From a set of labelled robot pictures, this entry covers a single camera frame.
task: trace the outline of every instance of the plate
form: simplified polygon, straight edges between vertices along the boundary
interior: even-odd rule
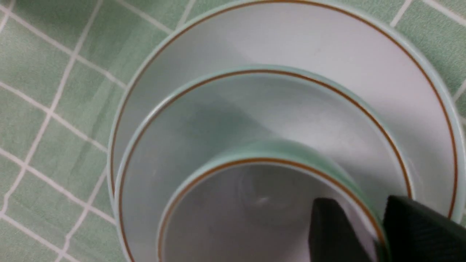
[[[114,122],[109,186],[136,127],[176,88],[253,63],[292,66],[347,87],[386,121],[409,157],[417,199],[458,222],[465,148],[453,102],[427,59],[394,29],[338,3],[263,0],[217,8],[174,32],[132,80]]]
[[[241,145],[286,139],[334,160],[379,218],[389,195],[415,196],[402,149],[349,90],[306,71],[250,66],[201,78],[166,98],[130,141],[115,212],[129,261],[150,261],[163,210],[200,166]]]

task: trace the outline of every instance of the tablecloth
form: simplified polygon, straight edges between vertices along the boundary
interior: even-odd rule
[[[466,0],[340,1],[423,51],[466,117]],[[118,103],[159,42],[227,2],[0,0],[0,262],[124,261],[105,182]]]

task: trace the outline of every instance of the cup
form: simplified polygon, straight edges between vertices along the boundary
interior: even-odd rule
[[[322,197],[338,202],[372,261],[388,260],[382,225],[349,175],[312,148],[268,140],[222,153],[182,183],[158,226],[158,261],[309,261]]]

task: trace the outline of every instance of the cup rim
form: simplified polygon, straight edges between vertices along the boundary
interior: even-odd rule
[[[158,262],[163,262],[162,254],[164,248],[164,241],[166,237],[166,231],[170,224],[170,218],[174,214],[174,211],[181,203],[181,200],[184,199],[188,193],[194,189],[197,185],[206,181],[207,179],[219,175],[221,172],[226,169],[239,167],[242,165],[250,164],[269,164],[269,165],[279,165],[285,168],[292,168],[301,173],[304,173],[310,177],[321,180],[322,183],[327,184],[328,186],[334,186],[333,189],[339,192],[346,200],[350,200],[352,206],[356,205],[362,214],[369,220],[371,226],[375,230],[375,234],[371,233],[372,236],[375,236],[378,240],[376,244],[376,250],[380,250],[377,254],[378,261],[384,261],[390,254],[388,242],[386,240],[386,235],[382,227],[382,223],[378,219],[377,215],[365,202],[364,197],[357,190],[355,185],[352,185],[352,181],[345,181],[340,174],[330,174],[330,172],[322,171],[321,168],[315,167],[312,164],[304,164],[302,162],[294,161],[287,159],[285,157],[232,157],[230,160],[220,161],[220,163],[214,164],[209,168],[200,168],[195,171],[190,177],[193,177],[191,181],[186,184],[182,184],[174,195],[171,197],[167,206],[164,209],[162,220],[158,226],[157,237],[156,237],[156,249],[157,249],[157,258]]]

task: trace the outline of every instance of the black object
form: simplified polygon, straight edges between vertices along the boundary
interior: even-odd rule
[[[407,197],[390,196],[384,228],[394,262],[466,262],[466,230]]]
[[[466,262],[466,229],[407,197],[390,196],[384,229],[394,262]],[[318,198],[309,231],[312,262],[369,262],[345,212]]]
[[[333,199],[314,200],[308,243],[312,262],[370,262],[345,212]]]

